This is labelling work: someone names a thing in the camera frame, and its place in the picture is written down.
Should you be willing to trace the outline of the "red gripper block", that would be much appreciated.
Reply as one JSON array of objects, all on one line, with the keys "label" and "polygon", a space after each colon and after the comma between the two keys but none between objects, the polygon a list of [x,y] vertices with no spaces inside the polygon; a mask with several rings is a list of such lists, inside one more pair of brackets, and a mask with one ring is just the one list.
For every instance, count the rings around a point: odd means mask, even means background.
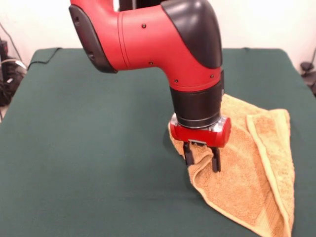
[{"label": "red gripper block", "polygon": [[232,128],[232,122],[229,117],[222,116],[213,125],[206,128],[190,129],[181,126],[177,120],[176,114],[173,114],[170,120],[171,136],[178,141],[184,142],[183,151],[186,165],[194,165],[193,144],[204,144],[212,147],[212,170],[213,172],[221,171],[221,160],[219,148],[227,144]]}]

